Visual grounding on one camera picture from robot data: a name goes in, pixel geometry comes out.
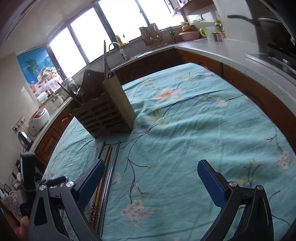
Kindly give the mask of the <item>red patterned metal chopstick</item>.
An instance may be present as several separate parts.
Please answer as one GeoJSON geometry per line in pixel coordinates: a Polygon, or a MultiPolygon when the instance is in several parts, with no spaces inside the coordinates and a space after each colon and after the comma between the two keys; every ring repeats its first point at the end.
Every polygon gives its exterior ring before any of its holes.
{"type": "Polygon", "coordinates": [[[97,186],[95,192],[94,192],[94,197],[93,197],[93,201],[92,201],[92,207],[91,207],[91,213],[90,213],[90,224],[91,226],[94,228],[94,230],[96,231],[96,224],[97,224],[97,219],[98,219],[98,209],[99,209],[99,204],[100,204],[100,200],[102,197],[102,191],[103,191],[103,186],[104,186],[104,179],[106,176],[106,172],[108,169],[108,165],[111,162],[111,157],[112,157],[112,148],[113,145],[108,145],[106,148],[106,153],[105,156],[103,158],[103,161],[105,163],[105,172],[104,175],[102,177],[102,179],[99,182],[99,185],[97,186]]]}

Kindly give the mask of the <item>silver metal fork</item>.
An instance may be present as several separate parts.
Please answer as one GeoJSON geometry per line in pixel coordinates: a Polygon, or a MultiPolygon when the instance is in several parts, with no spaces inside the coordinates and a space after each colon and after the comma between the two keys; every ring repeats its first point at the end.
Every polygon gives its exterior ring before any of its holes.
{"type": "Polygon", "coordinates": [[[104,78],[108,79],[111,74],[111,69],[107,62],[106,41],[103,42],[103,67],[104,67],[104,78]]]}

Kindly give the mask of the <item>steel electric kettle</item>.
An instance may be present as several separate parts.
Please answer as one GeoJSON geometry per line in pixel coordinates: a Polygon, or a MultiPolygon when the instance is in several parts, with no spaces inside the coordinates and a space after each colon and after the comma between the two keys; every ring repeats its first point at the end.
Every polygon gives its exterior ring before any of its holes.
{"type": "Polygon", "coordinates": [[[20,144],[23,146],[23,148],[28,151],[32,144],[33,144],[33,140],[23,131],[18,132],[18,140],[20,142],[20,144]]]}

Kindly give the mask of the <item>white red rice cooker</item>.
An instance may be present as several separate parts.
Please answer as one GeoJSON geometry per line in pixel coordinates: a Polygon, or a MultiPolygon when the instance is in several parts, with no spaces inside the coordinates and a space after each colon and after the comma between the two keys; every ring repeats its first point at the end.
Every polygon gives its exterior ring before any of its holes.
{"type": "Polygon", "coordinates": [[[35,137],[49,121],[50,115],[46,108],[38,109],[29,120],[28,132],[35,137]]]}

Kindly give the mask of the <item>teal floral tablecloth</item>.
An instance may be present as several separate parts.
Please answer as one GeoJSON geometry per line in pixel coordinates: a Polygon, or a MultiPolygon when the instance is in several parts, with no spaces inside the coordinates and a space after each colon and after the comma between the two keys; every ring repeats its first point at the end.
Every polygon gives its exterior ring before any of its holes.
{"type": "Polygon", "coordinates": [[[115,162],[103,240],[200,240],[217,217],[197,173],[207,160],[242,187],[262,185],[274,239],[295,220],[295,153],[283,132],[250,98],[193,63],[123,86],[134,111],[131,132],[93,138],[73,119],[44,177],[76,180],[100,147],[115,162]]]}

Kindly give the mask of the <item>wooden utensil caddy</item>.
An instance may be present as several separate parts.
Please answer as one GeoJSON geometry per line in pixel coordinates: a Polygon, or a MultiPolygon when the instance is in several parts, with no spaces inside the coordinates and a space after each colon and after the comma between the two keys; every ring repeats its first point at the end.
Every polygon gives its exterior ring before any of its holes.
{"type": "Polygon", "coordinates": [[[102,72],[86,70],[70,111],[94,138],[133,130],[135,112],[115,74],[106,79],[102,72]]]}

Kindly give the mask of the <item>small cream appliance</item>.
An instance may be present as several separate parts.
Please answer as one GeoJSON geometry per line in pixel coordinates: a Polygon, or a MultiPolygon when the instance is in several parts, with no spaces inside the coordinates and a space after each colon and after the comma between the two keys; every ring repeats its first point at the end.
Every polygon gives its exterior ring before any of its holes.
{"type": "Polygon", "coordinates": [[[56,108],[60,107],[64,103],[64,99],[60,94],[55,94],[52,98],[52,102],[56,108]]]}

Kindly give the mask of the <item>fruit poster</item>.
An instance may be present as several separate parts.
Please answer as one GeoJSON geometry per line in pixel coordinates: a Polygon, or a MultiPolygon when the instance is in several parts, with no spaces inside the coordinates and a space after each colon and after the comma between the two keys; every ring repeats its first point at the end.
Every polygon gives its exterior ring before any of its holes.
{"type": "Polygon", "coordinates": [[[17,56],[23,75],[35,97],[48,90],[60,88],[62,78],[46,47],[39,47],[17,56]]]}

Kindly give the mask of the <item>lower wooden base cabinets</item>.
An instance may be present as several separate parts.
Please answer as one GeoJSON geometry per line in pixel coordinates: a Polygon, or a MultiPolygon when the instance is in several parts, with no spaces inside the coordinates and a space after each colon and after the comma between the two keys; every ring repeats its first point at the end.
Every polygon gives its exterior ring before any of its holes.
{"type": "Polygon", "coordinates": [[[134,111],[132,131],[94,138],[76,118],[54,141],[48,162],[87,162],[98,142],[122,140],[126,159],[262,161],[295,166],[295,112],[273,83],[230,60],[169,49],[116,71],[134,111]]]}

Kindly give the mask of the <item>chrome sink faucet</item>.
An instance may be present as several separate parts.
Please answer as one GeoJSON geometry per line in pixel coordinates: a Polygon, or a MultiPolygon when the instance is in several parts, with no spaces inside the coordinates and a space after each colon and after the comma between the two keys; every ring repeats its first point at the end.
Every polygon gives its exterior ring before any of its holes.
{"type": "Polygon", "coordinates": [[[126,52],[124,51],[124,49],[121,47],[121,45],[118,42],[111,42],[108,46],[109,50],[110,50],[111,45],[113,45],[114,47],[117,47],[119,49],[120,55],[122,56],[124,62],[129,60],[128,55],[126,54],[126,52]]]}

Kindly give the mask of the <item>gas stove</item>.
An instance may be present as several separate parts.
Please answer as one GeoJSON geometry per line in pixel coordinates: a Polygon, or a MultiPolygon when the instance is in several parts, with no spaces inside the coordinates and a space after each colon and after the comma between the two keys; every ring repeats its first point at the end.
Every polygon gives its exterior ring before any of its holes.
{"type": "Polygon", "coordinates": [[[265,53],[245,54],[245,57],[269,68],[280,69],[288,75],[295,75],[295,51],[281,48],[276,44],[267,44],[265,53]]]}

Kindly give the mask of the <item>spice jar group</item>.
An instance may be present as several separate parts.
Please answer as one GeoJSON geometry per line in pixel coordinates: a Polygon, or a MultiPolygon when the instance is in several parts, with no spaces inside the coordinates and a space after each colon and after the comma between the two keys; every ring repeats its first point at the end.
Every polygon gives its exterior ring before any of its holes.
{"type": "Polygon", "coordinates": [[[224,27],[220,20],[215,20],[215,32],[212,32],[212,36],[215,42],[224,42],[226,38],[226,34],[224,31],[224,27]]]}

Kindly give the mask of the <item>yellow bottle on sill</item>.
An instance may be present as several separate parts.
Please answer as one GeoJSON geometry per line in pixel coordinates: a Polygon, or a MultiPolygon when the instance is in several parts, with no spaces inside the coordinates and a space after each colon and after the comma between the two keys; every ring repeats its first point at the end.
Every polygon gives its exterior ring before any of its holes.
{"type": "Polygon", "coordinates": [[[123,43],[122,43],[121,38],[120,38],[118,35],[116,35],[115,38],[116,38],[117,43],[118,43],[120,46],[122,46],[123,43]]]}

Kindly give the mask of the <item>pink plastic basin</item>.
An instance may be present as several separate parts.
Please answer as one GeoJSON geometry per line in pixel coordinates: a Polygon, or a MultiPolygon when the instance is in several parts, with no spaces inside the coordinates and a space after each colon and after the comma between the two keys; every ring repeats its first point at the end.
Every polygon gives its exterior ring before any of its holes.
{"type": "Polygon", "coordinates": [[[200,39],[200,33],[198,31],[191,32],[181,32],[179,36],[183,39],[183,41],[192,41],[200,39]]]}

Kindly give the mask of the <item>green cup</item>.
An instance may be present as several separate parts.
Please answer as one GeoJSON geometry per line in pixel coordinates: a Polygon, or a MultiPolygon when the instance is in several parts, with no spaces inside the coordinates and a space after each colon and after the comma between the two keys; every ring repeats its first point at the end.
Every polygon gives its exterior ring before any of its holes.
{"type": "Polygon", "coordinates": [[[207,37],[207,36],[208,36],[208,34],[207,34],[207,30],[206,30],[205,27],[201,27],[201,28],[199,29],[199,33],[200,33],[200,35],[201,35],[202,37],[207,37]]]}

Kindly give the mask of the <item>black wok with lid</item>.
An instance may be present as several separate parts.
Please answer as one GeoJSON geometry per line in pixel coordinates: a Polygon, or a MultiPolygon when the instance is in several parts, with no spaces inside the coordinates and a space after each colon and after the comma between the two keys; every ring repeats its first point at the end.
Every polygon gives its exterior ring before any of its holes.
{"type": "Polygon", "coordinates": [[[285,51],[295,53],[295,45],[292,43],[291,35],[281,21],[264,17],[254,20],[242,15],[228,15],[227,18],[240,19],[251,23],[264,33],[269,40],[269,44],[285,51]]]}

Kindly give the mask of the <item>wall power socket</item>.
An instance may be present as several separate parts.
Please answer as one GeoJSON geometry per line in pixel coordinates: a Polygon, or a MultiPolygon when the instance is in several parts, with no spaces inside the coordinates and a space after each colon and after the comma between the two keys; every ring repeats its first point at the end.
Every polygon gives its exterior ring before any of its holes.
{"type": "Polygon", "coordinates": [[[19,131],[20,128],[23,127],[23,125],[25,124],[26,119],[21,116],[20,119],[16,122],[16,124],[12,127],[12,130],[17,133],[19,131]]]}

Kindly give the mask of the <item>upper wooden wall cabinets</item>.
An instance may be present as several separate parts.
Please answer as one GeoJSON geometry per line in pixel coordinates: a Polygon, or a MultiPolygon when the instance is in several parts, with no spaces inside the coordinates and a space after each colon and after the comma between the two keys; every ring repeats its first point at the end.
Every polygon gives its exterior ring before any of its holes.
{"type": "Polygon", "coordinates": [[[197,10],[212,5],[212,0],[164,0],[172,16],[181,12],[182,15],[189,15],[197,10]]]}

